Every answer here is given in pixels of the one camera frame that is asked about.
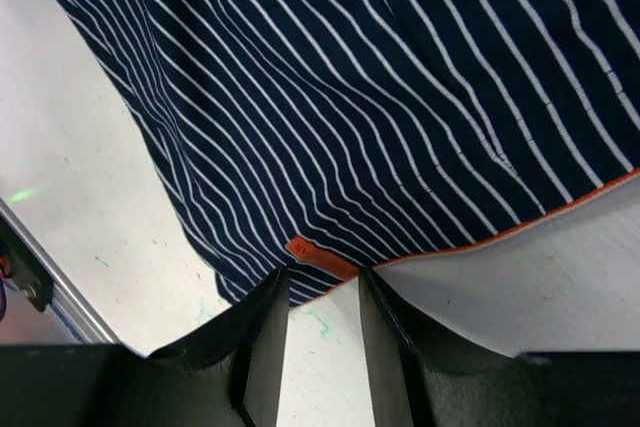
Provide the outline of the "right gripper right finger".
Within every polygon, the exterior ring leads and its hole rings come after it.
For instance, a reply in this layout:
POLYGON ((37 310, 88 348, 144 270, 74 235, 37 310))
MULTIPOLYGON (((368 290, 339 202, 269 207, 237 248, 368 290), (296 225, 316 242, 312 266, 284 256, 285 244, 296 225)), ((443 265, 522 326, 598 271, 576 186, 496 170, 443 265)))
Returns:
POLYGON ((501 355, 405 301, 371 269, 360 318, 378 426, 636 426, 636 351, 501 355))

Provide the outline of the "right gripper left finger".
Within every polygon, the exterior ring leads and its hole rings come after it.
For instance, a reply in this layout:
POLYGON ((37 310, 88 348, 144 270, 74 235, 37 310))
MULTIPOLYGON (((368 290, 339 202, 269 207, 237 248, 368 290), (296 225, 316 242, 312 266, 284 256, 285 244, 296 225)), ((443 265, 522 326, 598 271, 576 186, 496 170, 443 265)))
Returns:
POLYGON ((142 357, 120 344, 1 350, 4 426, 274 426, 288 275, 142 357))

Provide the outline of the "striped blue cloth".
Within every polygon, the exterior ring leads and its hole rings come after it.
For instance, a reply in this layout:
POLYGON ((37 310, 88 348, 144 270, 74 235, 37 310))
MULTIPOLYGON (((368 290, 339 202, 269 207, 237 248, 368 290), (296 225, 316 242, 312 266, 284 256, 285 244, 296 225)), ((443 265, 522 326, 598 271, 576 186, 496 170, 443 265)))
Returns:
POLYGON ((639 173, 639 0, 56 0, 237 303, 499 239, 639 173))

